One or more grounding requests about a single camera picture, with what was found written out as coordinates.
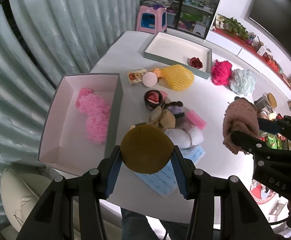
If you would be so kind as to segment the blue foam grid sheet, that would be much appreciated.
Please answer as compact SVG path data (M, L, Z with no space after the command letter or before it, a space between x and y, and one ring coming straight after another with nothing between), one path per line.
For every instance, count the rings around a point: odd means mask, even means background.
M180 149L180 151L184 158L190 159L194 164L197 164L206 153L200 145L188 149ZM135 172L135 175L162 197L168 197L177 189L177 181L171 161L157 173L141 174Z

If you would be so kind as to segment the salmon pink knitted cloth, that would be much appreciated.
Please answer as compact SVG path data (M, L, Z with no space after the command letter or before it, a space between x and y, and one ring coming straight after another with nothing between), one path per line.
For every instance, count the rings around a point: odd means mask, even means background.
M237 98L229 104L222 125L223 144L233 154L238 154L242 149L231 139L231 134L235 131L259 138L257 110L254 104L245 98Z

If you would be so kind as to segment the white drawstring fabric bag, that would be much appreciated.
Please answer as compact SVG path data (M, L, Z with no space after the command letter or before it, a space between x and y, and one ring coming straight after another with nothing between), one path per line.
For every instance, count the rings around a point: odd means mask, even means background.
M180 149L195 147L204 140L202 131L196 126L191 126L189 129L167 129L164 133Z

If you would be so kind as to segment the brown round sponge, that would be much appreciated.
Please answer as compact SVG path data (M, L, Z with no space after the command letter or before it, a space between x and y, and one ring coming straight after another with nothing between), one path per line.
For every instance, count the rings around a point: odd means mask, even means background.
M169 162L174 143L158 128L143 124L129 130L120 151L127 168L136 173L159 172Z

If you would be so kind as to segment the large pink foam sponge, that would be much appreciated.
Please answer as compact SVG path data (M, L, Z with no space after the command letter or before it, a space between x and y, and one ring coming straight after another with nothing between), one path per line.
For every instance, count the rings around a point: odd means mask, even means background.
M197 128L204 129L206 127L207 123L195 111L190 110L186 113L186 117Z

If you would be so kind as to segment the light pink fluffy pouf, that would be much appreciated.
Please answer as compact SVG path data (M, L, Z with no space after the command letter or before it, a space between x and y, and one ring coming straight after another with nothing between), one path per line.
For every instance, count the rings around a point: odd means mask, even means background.
M107 139L111 107L98 94L88 93L78 96L76 107L80 113L87 115L86 131L88 139L95 144L103 144Z

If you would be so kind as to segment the yellow foam fruit net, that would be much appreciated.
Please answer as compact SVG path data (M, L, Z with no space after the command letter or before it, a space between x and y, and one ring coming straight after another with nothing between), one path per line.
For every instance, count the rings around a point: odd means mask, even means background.
M183 91L194 82L194 74L186 67L175 64L161 69L162 77L172 90Z

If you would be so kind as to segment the tan knitted cloth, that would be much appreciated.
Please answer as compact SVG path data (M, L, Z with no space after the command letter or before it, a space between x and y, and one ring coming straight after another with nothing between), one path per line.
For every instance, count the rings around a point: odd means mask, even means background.
M165 131L176 127L176 119L171 111L158 106L152 111L148 124Z

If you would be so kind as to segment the small pink sponge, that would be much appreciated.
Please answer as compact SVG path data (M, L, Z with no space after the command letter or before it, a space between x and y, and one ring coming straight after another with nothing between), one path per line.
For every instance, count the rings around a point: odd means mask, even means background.
M90 88L82 88L78 94L78 100L83 96L87 96L88 94L93 94L93 90Z

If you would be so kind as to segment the deep grey storage box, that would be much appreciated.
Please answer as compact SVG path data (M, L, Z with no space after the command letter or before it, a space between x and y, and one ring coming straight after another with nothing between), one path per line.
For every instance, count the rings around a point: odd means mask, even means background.
M89 88L111 107L106 141L97 145L88 138L87 115L75 106L79 91ZM38 160L54 169L81 176L111 155L123 89L118 73L90 73L62 77L43 128Z

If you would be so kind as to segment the magenta fluffy yarn ball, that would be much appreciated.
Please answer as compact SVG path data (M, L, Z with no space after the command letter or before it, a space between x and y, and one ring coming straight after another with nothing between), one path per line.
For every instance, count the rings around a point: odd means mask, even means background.
M211 81L216 86L229 85L229 78L232 75L232 64L229 61L215 60L211 68Z

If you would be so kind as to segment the pink round powder puff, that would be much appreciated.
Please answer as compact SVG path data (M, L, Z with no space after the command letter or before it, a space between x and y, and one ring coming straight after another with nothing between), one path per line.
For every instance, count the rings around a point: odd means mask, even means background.
M142 83L146 87L153 87L158 82L158 77L153 72L146 72L142 77Z

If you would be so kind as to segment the cream leather sofa cushion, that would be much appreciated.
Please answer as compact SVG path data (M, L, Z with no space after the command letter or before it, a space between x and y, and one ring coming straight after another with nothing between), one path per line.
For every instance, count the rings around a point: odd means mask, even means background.
M5 215L20 232L39 198L52 181L39 174L16 173L6 168L1 176L0 193Z

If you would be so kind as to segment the red fabric rose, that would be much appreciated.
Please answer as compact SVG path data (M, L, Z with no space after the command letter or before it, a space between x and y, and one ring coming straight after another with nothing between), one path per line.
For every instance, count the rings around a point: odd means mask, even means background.
M203 63L198 57L192 57L189 60L189 65L195 69L201 69L203 67Z

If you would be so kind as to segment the pink plastic stool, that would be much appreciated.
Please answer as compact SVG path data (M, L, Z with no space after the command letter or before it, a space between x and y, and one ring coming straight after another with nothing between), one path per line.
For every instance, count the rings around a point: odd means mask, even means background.
M166 32L167 10L162 5L148 7L141 5L137 15L136 31L156 35L159 32Z

